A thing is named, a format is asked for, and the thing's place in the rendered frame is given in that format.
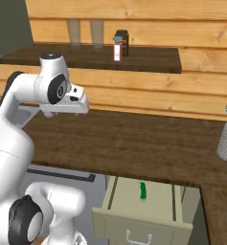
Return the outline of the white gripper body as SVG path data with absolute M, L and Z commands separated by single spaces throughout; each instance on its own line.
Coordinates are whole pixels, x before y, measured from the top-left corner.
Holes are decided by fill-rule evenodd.
M 46 105 L 46 115 L 55 116 L 58 113 L 86 114 L 89 111 L 89 101 L 86 95 L 80 98 L 72 96 L 54 97 Z

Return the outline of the open beige drawer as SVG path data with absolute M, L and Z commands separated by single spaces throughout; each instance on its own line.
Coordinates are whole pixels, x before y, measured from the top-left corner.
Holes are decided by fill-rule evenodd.
M 140 200 L 140 182 L 146 184 L 146 202 Z M 109 176 L 102 206 L 92 210 L 95 235 L 109 245 L 130 245 L 130 230 L 152 234 L 150 245 L 189 245 L 199 201 L 197 188 Z

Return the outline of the grey sink basin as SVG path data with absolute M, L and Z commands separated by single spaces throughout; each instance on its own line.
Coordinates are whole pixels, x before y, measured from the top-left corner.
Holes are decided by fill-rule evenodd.
M 14 115 L 13 123 L 23 128 L 38 112 L 38 107 L 20 105 Z

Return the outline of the white bottle with blue cap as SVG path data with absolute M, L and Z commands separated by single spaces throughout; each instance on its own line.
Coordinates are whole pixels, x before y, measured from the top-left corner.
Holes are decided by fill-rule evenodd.
M 121 36 L 114 36 L 114 60 L 120 61 L 122 59 L 123 38 Z

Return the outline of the translucent beige drinking glass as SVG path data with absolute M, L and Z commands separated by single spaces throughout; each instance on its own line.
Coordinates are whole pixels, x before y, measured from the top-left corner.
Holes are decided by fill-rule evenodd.
M 90 31 L 94 49 L 100 50 L 103 48 L 103 30 L 104 24 L 101 19 L 90 20 Z
M 67 29 L 71 45 L 78 47 L 80 45 L 80 21 L 78 19 L 68 19 Z

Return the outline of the dark brown spice jar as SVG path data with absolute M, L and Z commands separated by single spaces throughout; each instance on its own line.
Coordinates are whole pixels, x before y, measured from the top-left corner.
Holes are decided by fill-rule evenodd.
M 123 56 L 128 56 L 128 31 L 127 30 L 117 30 L 116 36 L 121 36 L 123 38 Z

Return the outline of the grey dishwasher front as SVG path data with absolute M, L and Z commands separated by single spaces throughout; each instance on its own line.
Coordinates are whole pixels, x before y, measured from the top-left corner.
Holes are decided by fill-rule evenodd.
M 50 213 L 55 224 L 48 221 L 48 224 L 44 226 L 42 232 L 44 238 L 48 237 L 50 229 L 54 232 L 58 229 L 57 236 L 69 233 L 75 239 L 76 232 L 79 232 L 81 237 L 85 238 L 87 245 L 108 245 L 106 238 L 96 237 L 92 214 L 92 209 L 99 208 L 105 196 L 106 179 L 104 175 L 56 167 L 35 167 L 34 165 L 31 165 L 29 169 L 85 177 L 95 174 L 95 181 L 89 183 L 32 174 L 27 170 L 19 185 L 19 193 L 21 196 L 30 194 L 38 204 L 41 203 L 44 196 L 45 205 L 51 207 Z

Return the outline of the dark wooden wall shelf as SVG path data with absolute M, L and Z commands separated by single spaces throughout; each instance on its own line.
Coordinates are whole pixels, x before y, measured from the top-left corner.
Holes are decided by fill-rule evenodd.
M 39 57 L 45 53 L 62 54 L 68 68 L 117 70 L 181 74 L 182 65 L 177 48 L 134 47 L 128 49 L 128 56 L 122 61 L 113 60 L 113 46 L 101 50 L 92 45 L 33 44 L 12 54 L 0 57 L 0 64 L 39 66 Z

